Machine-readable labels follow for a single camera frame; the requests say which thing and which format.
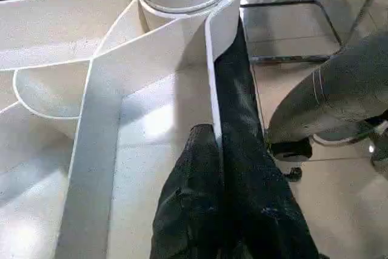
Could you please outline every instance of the white foam board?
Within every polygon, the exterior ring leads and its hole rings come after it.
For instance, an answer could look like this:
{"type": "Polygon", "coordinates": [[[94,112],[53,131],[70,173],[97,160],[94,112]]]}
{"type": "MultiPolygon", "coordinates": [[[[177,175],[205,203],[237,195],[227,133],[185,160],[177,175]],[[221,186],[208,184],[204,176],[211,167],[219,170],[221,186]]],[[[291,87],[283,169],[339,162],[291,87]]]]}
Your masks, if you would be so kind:
{"type": "Polygon", "coordinates": [[[185,15],[142,0],[0,2],[2,258],[149,256],[190,128],[212,123],[221,140],[213,61],[238,3],[185,15]]]}

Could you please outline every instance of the white partition wall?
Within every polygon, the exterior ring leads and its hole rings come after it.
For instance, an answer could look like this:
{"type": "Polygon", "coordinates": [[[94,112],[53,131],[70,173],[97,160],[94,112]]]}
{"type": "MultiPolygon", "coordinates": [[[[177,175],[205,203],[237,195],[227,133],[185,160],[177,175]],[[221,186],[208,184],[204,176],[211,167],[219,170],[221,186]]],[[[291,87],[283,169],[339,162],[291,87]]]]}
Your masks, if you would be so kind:
{"type": "Polygon", "coordinates": [[[1,258],[148,258],[191,127],[221,146],[213,61],[238,3],[0,2],[1,258]]]}

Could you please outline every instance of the metal chair leg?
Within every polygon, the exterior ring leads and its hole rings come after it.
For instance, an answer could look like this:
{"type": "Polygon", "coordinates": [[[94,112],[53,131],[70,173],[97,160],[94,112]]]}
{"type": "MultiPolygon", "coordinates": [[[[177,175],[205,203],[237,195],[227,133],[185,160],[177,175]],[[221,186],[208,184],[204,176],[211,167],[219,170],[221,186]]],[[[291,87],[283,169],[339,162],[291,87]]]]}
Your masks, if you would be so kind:
{"type": "MultiPolygon", "coordinates": [[[[248,3],[240,5],[241,8],[255,8],[255,7],[270,7],[270,6],[282,6],[282,5],[298,5],[298,4],[315,4],[317,5],[327,23],[334,34],[336,41],[340,46],[340,50],[350,41],[354,31],[356,30],[358,24],[363,20],[364,15],[367,9],[372,4],[373,0],[366,0],[364,5],[361,7],[359,14],[354,20],[349,36],[346,38],[344,42],[342,42],[338,32],[334,28],[334,25],[326,12],[326,9],[322,5],[319,0],[274,0],[274,1],[261,1],[256,3],[248,3]]],[[[250,56],[250,62],[258,63],[258,64],[278,64],[278,63],[286,63],[286,62],[311,62],[311,63],[322,63],[330,59],[333,55],[306,55],[306,56],[250,56]]]]}

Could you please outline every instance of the tiled floor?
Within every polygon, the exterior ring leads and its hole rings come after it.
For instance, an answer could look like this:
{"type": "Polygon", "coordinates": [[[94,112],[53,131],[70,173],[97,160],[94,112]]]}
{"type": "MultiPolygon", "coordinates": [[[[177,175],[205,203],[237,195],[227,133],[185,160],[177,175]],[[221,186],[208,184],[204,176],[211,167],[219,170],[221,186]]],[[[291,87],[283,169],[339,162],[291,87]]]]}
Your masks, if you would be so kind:
{"type": "MultiPolygon", "coordinates": [[[[342,38],[364,0],[321,0],[342,38]]],[[[251,55],[327,54],[339,49],[319,7],[295,5],[241,10],[251,55]]],[[[352,42],[387,26],[388,0],[376,0],[352,42]]],[[[316,66],[252,65],[262,120],[316,66]]],[[[370,140],[343,147],[313,145],[313,160],[292,184],[319,250],[336,258],[376,259],[388,254],[388,181],[371,163],[370,140]]],[[[279,163],[282,170],[290,164],[279,163]]]]}

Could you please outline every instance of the black pants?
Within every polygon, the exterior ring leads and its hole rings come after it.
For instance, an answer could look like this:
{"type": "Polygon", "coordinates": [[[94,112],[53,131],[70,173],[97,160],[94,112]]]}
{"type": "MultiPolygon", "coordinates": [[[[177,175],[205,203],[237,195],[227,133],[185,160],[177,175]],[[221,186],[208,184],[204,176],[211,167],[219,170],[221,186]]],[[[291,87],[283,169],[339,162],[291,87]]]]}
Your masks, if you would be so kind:
{"type": "Polygon", "coordinates": [[[224,159],[212,126],[194,127],[161,192],[151,259],[319,256],[266,151],[242,30],[216,60],[224,159]]]}

